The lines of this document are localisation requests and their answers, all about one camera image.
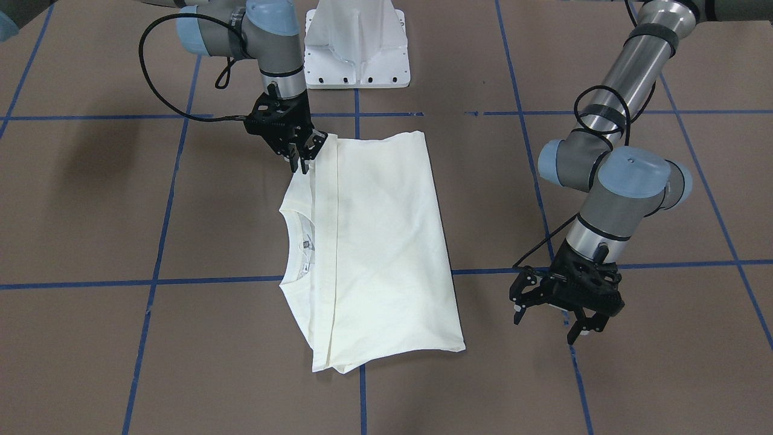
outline blue joint cap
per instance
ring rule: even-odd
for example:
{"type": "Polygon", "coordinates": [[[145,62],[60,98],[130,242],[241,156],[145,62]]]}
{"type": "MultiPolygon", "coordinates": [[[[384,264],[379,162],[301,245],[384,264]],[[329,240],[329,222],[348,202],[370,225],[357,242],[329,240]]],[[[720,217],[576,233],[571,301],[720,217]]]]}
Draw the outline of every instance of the blue joint cap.
{"type": "Polygon", "coordinates": [[[644,149],[624,146],[612,151],[598,170],[601,185],[627,198],[650,198],[663,192],[671,176],[664,159],[644,149]]]}
{"type": "Polygon", "coordinates": [[[693,174],[690,173],[690,170],[687,169],[686,166],[684,166],[682,163],[679,162],[671,162],[679,168],[679,171],[682,172],[682,176],[684,177],[684,191],[682,192],[682,197],[679,199],[679,202],[673,205],[674,208],[677,205],[684,202],[685,199],[693,192],[693,174]]]}
{"type": "Polygon", "coordinates": [[[536,164],[542,178],[559,186],[561,186],[561,182],[558,180],[558,147],[562,142],[560,139],[548,142],[540,151],[540,157],[536,164]]]}
{"type": "Polygon", "coordinates": [[[0,11],[0,43],[19,34],[19,27],[3,11],[0,11]]]}
{"type": "Polygon", "coordinates": [[[247,19],[266,32],[295,36],[301,32],[292,0],[247,0],[247,19]]]}
{"type": "MultiPolygon", "coordinates": [[[[186,6],[180,9],[181,14],[196,14],[199,6],[186,6]]],[[[183,48],[189,53],[209,56],[209,51],[204,45],[204,38],[201,36],[199,19],[197,18],[178,18],[177,19],[177,37],[180,38],[183,48]]]]}

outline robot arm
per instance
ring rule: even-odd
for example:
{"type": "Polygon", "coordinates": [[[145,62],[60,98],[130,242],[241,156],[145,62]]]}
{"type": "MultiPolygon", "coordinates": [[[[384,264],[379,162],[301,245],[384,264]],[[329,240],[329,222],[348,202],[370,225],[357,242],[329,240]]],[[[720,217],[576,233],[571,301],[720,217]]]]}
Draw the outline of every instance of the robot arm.
{"type": "MultiPolygon", "coordinates": [[[[55,1],[0,0],[0,42],[19,33],[55,1]]],[[[317,156],[327,134],[312,124],[303,45],[292,0],[147,0],[143,3],[181,8],[182,14],[188,14],[173,18],[177,21],[182,45],[189,52],[233,61],[257,61],[264,93],[249,115],[229,118],[242,121],[251,135],[263,137],[277,155],[290,162],[293,172],[301,167],[306,173],[308,162],[317,156]]],[[[158,20],[152,27],[166,19],[158,20]]],[[[144,68],[143,72],[150,83],[144,68]]],[[[155,89],[154,92],[170,108],[188,116],[163,100],[155,89]]]]}
{"type": "Polygon", "coordinates": [[[645,103],[679,41],[696,24],[772,19],[773,0],[645,2],[638,25],[603,84],[591,89],[595,92],[585,109],[576,109],[577,126],[540,153],[542,178],[588,196],[548,271],[519,268],[509,293],[516,303],[515,324],[526,308],[548,303],[575,314],[577,320],[567,335],[573,344],[580,334],[604,330],[609,317],[620,312],[625,304],[615,262],[639,222],[685,200],[692,179],[685,166],[643,149],[614,145],[630,129],[631,113],[645,103]],[[538,279],[535,289],[523,292],[538,279]],[[593,316],[587,317],[585,309],[593,316]]]}

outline gray joint housing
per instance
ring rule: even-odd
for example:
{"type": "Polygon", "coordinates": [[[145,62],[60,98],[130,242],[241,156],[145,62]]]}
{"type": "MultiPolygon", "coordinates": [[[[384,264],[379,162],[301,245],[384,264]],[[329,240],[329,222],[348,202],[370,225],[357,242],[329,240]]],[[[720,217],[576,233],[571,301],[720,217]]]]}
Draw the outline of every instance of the gray joint housing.
{"type": "Polygon", "coordinates": [[[602,261],[614,262],[643,218],[675,207],[691,190],[690,174],[677,163],[632,147],[606,153],[567,242],[588,259],[605,245],[602,261]]]}
{"type": "Polygon", "coordinates": [[[279,98],[294,98],[306,92],[304,56],[295,6],[289,0],[220,0],[185,7],[183,13],[198,13],[225,22],[235,32],[205,19],[181,18],[177,30],[182,45],[191,53],[255,59],[261,69],[265,91],[279,98]]]}
{"type": "Polygon", "coordinates": [[[773,0],[678,0],[697,12],[699,22],[773,21],[773,0]]]}
{"type": "MultiPolygon", "coordinates": [[[[197,12],[230,23],[235,8],[233,2],[212,2],[199,6],[197,12]]],[[[259,7],[253,2],[247,7],[259,7]]],[[[241,57],[234,52],[228,29],[210,21],[199,20],[202,39],[210,56],[241,57]]],[[[299,33],[286,36],[256,26],[247,16],[242,19],[242,33],[247,41],[246,55],[256,59],[262,71],[270,74],[286,74],[303,67],[303,47],[299,33]]]]}

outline white mounting pedestal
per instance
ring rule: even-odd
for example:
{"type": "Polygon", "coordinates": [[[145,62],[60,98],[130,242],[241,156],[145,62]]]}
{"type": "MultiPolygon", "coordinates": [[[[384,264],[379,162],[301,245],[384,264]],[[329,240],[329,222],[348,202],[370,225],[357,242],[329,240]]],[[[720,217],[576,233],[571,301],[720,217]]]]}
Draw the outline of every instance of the white mounting pedestal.
{"type": "Polygon", "coordinates": [[[306,13],[306,86],[406,87],[405,14],[391,0],[320,0],[306,13]]]}

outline folded t-shirt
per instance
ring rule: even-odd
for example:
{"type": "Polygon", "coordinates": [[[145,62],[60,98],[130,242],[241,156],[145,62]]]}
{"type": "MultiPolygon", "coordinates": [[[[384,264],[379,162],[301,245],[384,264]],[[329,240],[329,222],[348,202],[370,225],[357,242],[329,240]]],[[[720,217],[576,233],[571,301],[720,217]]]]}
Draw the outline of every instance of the folded t-shirt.
{"type": "Polygon", "coordinates": [[[329,135],[280,212],[290,239],[280,287],[313,372],[465,349],[424,133],[329,135]]]}

